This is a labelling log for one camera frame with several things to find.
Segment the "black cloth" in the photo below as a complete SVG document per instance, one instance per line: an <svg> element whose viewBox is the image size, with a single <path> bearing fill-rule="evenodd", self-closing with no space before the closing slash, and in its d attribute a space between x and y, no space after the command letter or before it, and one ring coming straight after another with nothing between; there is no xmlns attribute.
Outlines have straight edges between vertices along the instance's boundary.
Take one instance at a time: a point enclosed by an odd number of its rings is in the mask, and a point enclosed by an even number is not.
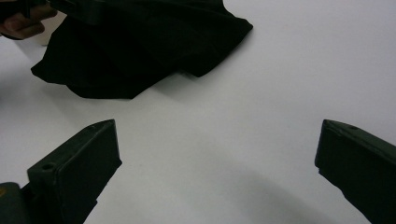
<svg viewBox="0 0 396 224"><path fill-rule="evenodd" d="M205 75L251 29L222 0L112 0L99 26L67 17L32 71L81 97L132 99L177 70Z"/></svg>

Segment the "white table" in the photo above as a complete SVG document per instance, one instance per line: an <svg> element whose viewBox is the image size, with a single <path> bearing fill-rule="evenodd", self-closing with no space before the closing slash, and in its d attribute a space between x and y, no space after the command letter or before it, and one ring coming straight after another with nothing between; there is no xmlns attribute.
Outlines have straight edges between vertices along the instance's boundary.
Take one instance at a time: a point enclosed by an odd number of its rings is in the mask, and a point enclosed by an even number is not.
<svg viewBox="0 0 396 224"><path fill-rule="evenodd" d="M31 75L45 48L0 39L0 183L92 123L115 119L123 165L87 224L319 223L366 218L318 174L321 122L396 145L396 3L227 0L253 32L205 77L132 101L90 100Z"/></svg>

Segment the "tabletop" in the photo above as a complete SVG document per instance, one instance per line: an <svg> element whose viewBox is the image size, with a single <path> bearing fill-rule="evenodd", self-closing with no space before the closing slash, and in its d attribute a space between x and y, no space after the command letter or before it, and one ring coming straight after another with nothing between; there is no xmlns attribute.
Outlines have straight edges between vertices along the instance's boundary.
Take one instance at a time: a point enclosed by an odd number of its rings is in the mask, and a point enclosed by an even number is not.
<svg viewBox="0 0 396 224"><path fill-rule="evenodd" d="M26 170L69 137L114 119L123 165L87 224L369 223L314 159L324 119L396 145L396 3L224 4L254 25L230 57L133 100L45 83L30 71L46 50L40 36L2 37L0 183L25 185Z"/></svg>

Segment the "black garment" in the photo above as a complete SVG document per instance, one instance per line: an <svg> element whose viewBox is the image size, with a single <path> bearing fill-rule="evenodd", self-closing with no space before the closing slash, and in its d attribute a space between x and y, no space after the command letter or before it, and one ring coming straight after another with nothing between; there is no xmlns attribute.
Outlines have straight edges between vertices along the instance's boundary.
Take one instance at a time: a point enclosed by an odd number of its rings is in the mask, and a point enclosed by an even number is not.
<svg viewBox="0 0 396 224"><path fill-rule="evenodd" d="M90 26L66 18L35 76L81 97L134 98L176 70L197 77L218 65L252 29L222 0L112 0Z"/></svg>

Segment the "hand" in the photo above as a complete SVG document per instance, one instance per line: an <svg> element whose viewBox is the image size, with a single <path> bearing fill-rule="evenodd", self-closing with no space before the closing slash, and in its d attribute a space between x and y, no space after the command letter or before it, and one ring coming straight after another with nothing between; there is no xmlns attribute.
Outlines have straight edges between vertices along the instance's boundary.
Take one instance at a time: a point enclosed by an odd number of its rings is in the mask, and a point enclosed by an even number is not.
<svg viewBox="0 0 396 224"><path fill-rule="evenodd" d="M12 2L13 0L0 0L0 2ZM10 35L18 39L26 39L44 32L45 27L41 21L55 17L57 10L49 4L36 6L30 9L31 19L26 19L21 13L17 13L0 24L0 33Z"/></svg>

